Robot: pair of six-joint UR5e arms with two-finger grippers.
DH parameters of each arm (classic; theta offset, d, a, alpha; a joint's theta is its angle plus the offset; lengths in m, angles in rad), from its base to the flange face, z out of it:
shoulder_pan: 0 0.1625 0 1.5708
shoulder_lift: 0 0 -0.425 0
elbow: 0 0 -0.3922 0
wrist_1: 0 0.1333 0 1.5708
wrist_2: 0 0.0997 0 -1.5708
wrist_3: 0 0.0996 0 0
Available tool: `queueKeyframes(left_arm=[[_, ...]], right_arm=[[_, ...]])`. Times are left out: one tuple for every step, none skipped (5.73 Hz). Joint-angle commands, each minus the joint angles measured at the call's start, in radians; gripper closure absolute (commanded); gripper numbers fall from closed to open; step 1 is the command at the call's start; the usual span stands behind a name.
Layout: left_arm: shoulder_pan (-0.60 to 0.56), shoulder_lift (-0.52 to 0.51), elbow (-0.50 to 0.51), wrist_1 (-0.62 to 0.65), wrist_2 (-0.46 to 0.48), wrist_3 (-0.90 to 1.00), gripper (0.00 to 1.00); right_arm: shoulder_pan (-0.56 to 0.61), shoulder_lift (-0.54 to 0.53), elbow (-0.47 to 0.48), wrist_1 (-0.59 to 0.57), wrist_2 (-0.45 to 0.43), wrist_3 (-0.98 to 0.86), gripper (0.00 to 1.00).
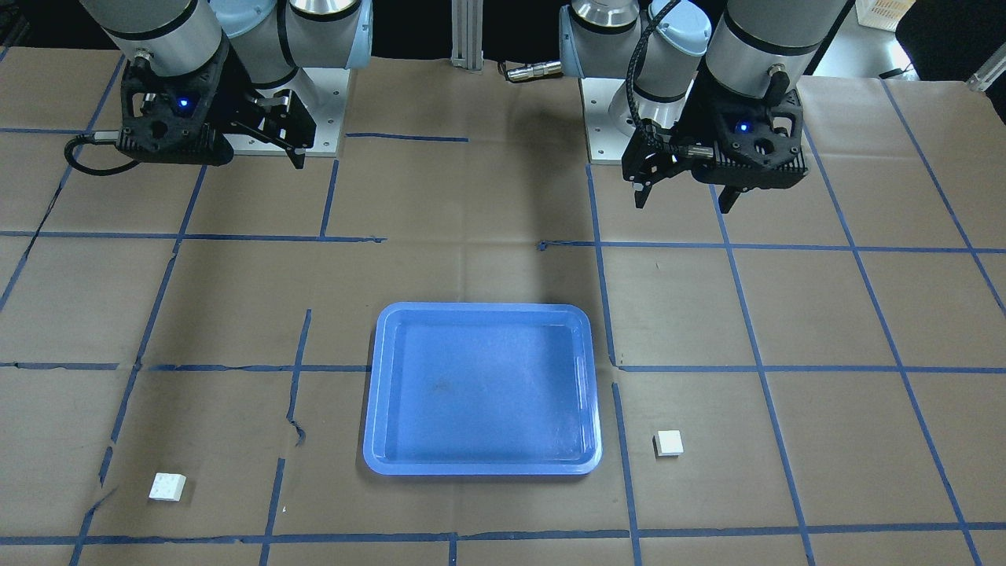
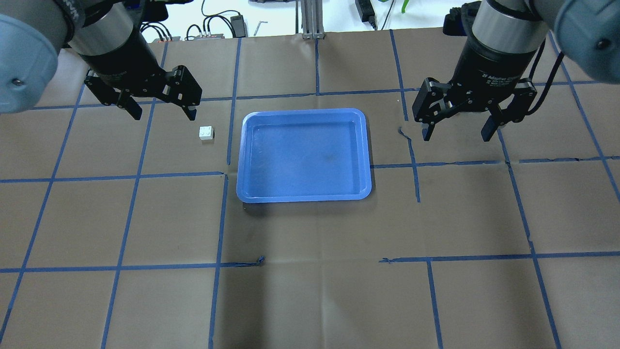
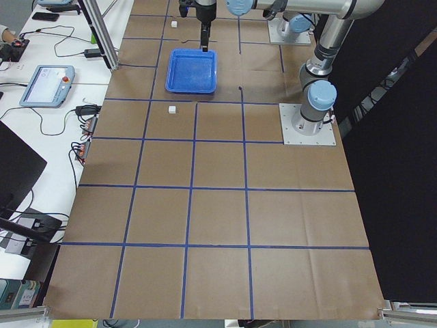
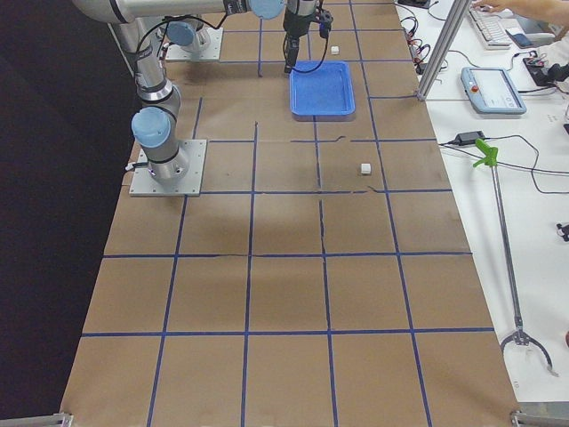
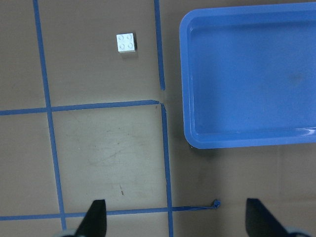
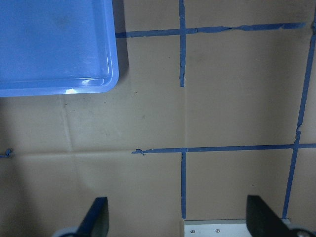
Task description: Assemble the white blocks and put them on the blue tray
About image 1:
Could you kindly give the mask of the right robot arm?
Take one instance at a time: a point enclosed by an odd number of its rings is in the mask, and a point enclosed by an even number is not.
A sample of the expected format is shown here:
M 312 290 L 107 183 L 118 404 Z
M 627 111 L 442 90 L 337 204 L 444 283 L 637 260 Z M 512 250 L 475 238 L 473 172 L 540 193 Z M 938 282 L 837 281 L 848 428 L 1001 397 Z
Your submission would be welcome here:
M 86 1 L 125 57 L 111 145 L 138 164 L 223 166 L 339 150 L 351 74 L 373 53 L 370 1 Z

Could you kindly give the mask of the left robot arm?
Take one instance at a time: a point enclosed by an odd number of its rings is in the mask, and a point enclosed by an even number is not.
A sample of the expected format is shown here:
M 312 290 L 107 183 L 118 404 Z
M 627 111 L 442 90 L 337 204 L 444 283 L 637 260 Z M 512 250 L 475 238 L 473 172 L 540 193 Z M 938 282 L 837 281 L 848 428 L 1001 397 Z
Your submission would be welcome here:
M 712 19 L 692 1 L 571 1 L 558 16 L 560 64 L 621 83 L 608 117 L 628 136 L 619 165 L 637 208 L 688 173 L 720 187 L 727 214 L 747 191 L 808 175 L 797 85 L 843 7 L 729 1 Z

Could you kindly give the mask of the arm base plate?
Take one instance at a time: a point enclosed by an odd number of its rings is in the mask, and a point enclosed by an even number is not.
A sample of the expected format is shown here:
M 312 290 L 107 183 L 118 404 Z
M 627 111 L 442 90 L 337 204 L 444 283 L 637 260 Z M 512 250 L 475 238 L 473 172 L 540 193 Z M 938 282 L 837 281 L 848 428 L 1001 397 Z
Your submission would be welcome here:
M 316 123 L 314 144 L 308 157 L 337 157 L 343 135 L 348 95 L 355 71 L 341 68 L 302 68 L 284 85 L 261 89 L 261 95 L 294 90 L 304 101 Z
M 633 133 L 626 122 L 624 79 L 578 80 L 590 164 L 620 165 Z

